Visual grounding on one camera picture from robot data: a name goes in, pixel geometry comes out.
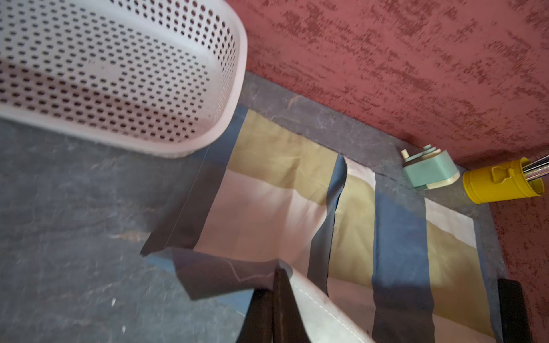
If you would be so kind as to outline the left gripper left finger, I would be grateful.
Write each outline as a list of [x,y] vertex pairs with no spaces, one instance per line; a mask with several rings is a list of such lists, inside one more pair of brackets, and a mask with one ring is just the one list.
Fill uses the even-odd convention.
[[255,290],[236,343],[272,343],[273,292]]

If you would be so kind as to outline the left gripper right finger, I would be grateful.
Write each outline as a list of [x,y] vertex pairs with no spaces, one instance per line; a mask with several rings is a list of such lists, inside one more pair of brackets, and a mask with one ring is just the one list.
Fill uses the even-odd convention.
[[287,271],[279,268],[273,286],[273,342],[310,343]]

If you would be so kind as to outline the blue beige white patchwork pillowcase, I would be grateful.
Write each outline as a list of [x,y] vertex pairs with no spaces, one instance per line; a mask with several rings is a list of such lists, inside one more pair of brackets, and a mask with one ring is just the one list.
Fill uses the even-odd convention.
[[142,255],[246,312],[286,270],[313,342],[498,342],[471,217],[238,107]]

